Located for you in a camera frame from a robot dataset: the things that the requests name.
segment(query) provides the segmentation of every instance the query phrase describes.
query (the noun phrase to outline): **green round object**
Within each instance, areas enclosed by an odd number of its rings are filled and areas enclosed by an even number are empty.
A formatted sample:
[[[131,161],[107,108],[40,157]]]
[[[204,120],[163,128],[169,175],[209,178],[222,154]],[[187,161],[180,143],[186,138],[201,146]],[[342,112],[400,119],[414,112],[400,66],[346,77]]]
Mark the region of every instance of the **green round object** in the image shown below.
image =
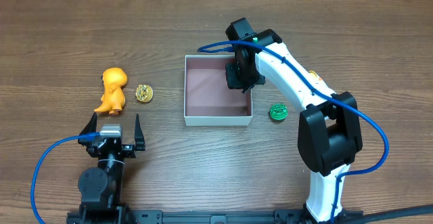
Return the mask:
[[[286,119],[288,115],[287,107],[283,104],[275,104],[269,110],[269,116],[278,122]]]

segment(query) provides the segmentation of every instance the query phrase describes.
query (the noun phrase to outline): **wooden tabletop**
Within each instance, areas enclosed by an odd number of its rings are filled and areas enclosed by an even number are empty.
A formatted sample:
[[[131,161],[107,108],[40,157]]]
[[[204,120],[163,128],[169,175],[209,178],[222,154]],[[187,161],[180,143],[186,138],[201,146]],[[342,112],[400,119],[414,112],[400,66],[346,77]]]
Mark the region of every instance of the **wooden tabletop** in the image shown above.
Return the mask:
[[[78,134],[100,105],[100,76],[129,76],[120,116],[124,142],[141,117],[147,149],[126,160],[122,200],[132,208],[273,210],[301,208],[309,169],[297,149],[298,114],[269,81],[253,89],[248,127],[186,127],[185,55],[226,40],[246,17],[272,28],[293,56],[335,91],[350,91],[382,126],[390,155],[378,171],[346,179],[342,203],[372,213],[433,202],[433,0],[0,0],[0,223],[35,223],[30,182],[41,154]],[[134,96],[154,88],[150,104]],[[267,112],[284,103],[276,124]],[[363,150],[351,169],[375,164],[379,135],[361,121]],[[64,223],[77,211],[80,174],[95,166],[75,141],[46,157],[39,213]],[[428,223],[411,217],[392,223]]]

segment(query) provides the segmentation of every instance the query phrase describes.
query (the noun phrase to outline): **open box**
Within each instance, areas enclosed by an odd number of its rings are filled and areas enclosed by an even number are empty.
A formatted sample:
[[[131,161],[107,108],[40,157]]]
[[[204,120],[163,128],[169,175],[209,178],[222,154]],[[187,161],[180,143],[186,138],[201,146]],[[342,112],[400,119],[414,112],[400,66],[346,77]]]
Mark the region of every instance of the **open box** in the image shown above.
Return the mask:
[[[185,56],[183,115],[187,126],[248,126],[251,90],[229,89],[225,64],[232,55]]]

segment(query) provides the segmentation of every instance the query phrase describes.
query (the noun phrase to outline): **orange dinosaur toy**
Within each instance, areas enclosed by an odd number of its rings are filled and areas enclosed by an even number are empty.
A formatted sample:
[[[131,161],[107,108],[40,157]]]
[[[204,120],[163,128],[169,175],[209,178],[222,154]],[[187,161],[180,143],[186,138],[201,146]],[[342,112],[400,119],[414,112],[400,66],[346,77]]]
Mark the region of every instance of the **orange dinosaur toy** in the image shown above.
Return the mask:
[[[120,68],[109,68],[102,74],[104,94],[101,97],[102,105],[95,112],[107,112],[117,115],[124,106],[122,86],[128,81],[127,75]]]

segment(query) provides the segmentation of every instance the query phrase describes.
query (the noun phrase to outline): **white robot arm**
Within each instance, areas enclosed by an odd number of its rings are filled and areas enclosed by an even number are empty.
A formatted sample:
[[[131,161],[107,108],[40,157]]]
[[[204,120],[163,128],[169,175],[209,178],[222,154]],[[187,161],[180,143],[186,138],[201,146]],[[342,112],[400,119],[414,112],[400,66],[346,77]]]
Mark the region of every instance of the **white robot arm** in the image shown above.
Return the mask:
[[[322,78],[314,72],[307,72],[293,58],[284,43],[272,43],[267,48],[286,57],[317,90],[328,96],[335,94],[335,91],[330,89]],[[270,80],[289,99],[297,112],[306,110],[308,105],[318,106],[325,102],[321,97],[313,95],[311,90],[300,80],[293,70],[273,55],[265,51],[256,53],[255,62],[257,71]],[[306,207],[317,222],[328,221],[330,219],[336,190],[336,177],[340,173],[348,171],[349,168],[350,165],[343,164],[332,170],[325,177],[321,173],[311,171],[310,195],[306,201]],[[340,183],[340,195],[335,216],[342,210],[340,203],[342,188],[343,182]]]

